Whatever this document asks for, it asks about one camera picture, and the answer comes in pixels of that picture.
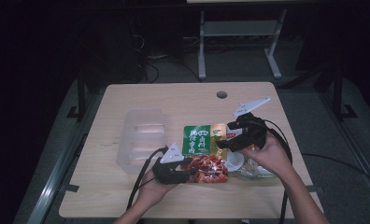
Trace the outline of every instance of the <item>wooden table top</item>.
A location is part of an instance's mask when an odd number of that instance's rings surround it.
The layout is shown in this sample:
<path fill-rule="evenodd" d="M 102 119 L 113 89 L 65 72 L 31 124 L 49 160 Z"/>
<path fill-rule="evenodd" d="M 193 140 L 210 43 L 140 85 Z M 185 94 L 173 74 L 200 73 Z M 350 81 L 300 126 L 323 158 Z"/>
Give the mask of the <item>wooden table top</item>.
<path fill-rule="evenodd" d="M 217 97 L 225 91 L 227 97 Z M 312 185 L 292 129 L 268 82 L 128 84 L 111 85 L 100 104 L 81 152 L 70 185 L 60 207 L 62 217 L 118 217 L 125 209 L 136 175 L 116 163 L 122 127 L 127 112 L 134 108 L 159 107 L 166 117 L 166 144 L 182 146 L 183 128 L 234 121 L 240 103 L 271 97 L 252 111 L 275 122 L 286 135 L 293 166 L 305 184 Z M 230 177 L 223 184 L 181 184 L 152 207 L 144 218 L 278 218 L 284 188 L 278 178 L 244 180 Z M 315 192 L 312 197 L 320 206 Z M 292 218 L 287 206 L 287 218 Z"/>

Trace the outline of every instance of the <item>person's right hand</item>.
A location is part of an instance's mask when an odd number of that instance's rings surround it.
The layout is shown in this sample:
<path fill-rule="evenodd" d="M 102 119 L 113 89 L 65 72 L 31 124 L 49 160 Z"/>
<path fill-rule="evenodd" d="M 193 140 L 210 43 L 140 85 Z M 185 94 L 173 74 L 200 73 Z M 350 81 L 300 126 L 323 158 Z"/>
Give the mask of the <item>person's right hand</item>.
<path fill-rule="evenodd" d="M 272 172 L 278 177 L 292 170 L 291 162 L 284 148 L 270 132 L 266 133 L 266 143 L 262 149 L 256 147 L 255 150 L 252 150 L 246 147 L 239 152 L 246 157 L 252 158 L 264 169 Z"/>

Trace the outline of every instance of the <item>clear plastic bin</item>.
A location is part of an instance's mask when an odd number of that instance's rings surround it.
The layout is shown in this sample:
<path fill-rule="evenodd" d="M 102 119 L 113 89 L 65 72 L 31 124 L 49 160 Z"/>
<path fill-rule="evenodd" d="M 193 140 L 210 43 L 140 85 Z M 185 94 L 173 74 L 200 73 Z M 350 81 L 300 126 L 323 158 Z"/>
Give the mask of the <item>clear plastic bin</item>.
<path fill-rule="evenodd" d="M 160 108 L 137 108 L 127 112 L 117 156 L 117 164 L 127 174 L 139 174 L 152 152 L 166 145 L 165 124 Z M 158 156 L 162 154 L 156 154 L 149 166 Z"/>

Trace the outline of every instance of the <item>forearm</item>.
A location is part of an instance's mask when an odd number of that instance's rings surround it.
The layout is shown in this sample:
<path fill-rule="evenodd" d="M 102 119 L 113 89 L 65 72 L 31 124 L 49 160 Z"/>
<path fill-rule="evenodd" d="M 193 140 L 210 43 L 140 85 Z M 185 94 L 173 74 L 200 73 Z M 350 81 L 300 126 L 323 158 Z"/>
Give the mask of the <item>forearm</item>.
<path fill-rule="evenodd" d="M 149 206 L 142 203 L 133 204 L 125 213 L 123 213 L 114 224 L 136 224 L 136 222 L 144 216 L 148 211 Z"/>
<path fill-rule="evenodd" d="M 294 170 L 283 175 L 281 181 L 289 196 L 297 223 L 329 223 Z"/>

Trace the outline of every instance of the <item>green food package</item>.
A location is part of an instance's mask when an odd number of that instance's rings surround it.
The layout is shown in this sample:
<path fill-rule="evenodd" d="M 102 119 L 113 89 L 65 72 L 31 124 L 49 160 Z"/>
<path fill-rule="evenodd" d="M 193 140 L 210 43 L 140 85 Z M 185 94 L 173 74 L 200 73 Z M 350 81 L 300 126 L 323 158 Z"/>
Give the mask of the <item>green food package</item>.
<path fill-rule="evenodd" d="M 225 124 L 185 126 L 183 138 L 184 156 L 214 155 L 226 160 L 227 148 L 219 148 L 215 143 L 226 139 Z"/>

